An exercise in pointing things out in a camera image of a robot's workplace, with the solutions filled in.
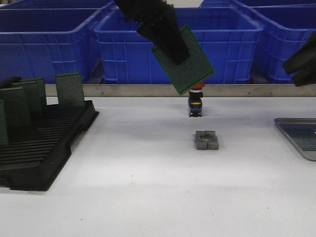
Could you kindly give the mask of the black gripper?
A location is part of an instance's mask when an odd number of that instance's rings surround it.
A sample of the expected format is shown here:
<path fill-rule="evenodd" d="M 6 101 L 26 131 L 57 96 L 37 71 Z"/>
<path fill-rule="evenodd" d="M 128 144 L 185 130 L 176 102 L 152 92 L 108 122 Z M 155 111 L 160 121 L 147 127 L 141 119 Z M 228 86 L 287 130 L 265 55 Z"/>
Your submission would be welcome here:
<path fill-rule="evenodd" d="M 160 48 L 174 63 L 181 64 L 190 54 L 182 38 L 175 9 L 166 0 L 115 0 L 126 23 L 140 25 L 137 32 Z"/>

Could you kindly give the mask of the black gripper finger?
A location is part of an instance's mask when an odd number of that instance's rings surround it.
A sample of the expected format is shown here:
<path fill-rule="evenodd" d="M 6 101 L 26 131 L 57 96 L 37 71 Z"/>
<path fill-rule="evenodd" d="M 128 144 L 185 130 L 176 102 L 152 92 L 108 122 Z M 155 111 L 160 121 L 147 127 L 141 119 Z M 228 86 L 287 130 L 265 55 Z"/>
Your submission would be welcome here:
<path fill-rule="evenodd" d="M 300 70 L 293 76 L 295 86 L 305 86 L 316 83 L 316 68 L 309 67 Z"/>
<path fill-rule="evenodd" d="M 316 33 L 313 32 L 307 42 L 289 59 L 283 63 L 287 74 L 293 74 L 303 69 L 316 66 Z"/>

